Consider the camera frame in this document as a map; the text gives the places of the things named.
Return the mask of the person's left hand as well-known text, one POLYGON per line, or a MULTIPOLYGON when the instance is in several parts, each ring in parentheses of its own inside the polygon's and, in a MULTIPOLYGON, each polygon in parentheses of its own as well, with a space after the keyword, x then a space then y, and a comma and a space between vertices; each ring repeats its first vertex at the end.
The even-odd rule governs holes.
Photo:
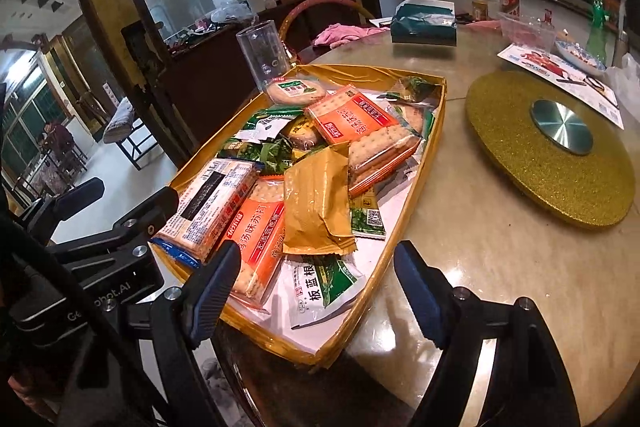
POLYGON ((58 413, 50 407, 45 399, 35 394, 34 388, 28 381, 21 381, 11 376, 8 379, 8 384, 15 394, 25 403, 26 407, 29 407, 40 417, 50 421, 50 423, 54 424, 56 422, 58 413))

